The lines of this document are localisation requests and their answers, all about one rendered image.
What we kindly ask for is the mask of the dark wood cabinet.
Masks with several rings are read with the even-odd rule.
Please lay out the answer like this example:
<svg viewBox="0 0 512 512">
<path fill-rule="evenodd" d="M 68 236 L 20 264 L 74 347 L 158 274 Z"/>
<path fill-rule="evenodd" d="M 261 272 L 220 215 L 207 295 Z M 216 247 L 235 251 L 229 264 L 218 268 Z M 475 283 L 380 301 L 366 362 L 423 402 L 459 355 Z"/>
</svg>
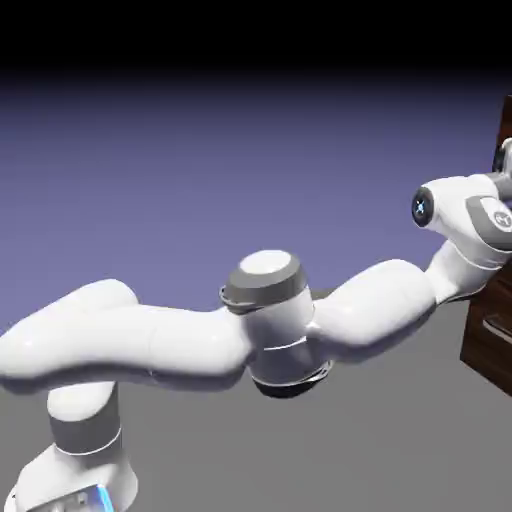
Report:
<svg viewBox="0 0 512 512">
<path fill-rule="evenodd" d="M 512 93 L 504 98 L 491 177 L 512 208 Z M 512 260 L 469 303 L 463 363 L 512 397 Z"/>
</svg>

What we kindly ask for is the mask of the dark wood drawer front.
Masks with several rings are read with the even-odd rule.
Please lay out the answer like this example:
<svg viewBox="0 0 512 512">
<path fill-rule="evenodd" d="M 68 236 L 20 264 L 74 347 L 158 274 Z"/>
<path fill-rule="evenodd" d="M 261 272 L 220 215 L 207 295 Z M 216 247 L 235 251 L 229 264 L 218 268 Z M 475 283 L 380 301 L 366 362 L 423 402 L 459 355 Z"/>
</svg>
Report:
<svg viewBox="0 0 512 512">
<path fill-rule="evenodd" d="M 512 397 L 512 345 L 488 332 L 484 316 L 500 314 L 512 317 L 512 285 L 492 282 L 470 301 L 460 360 Z"/>
</svg>

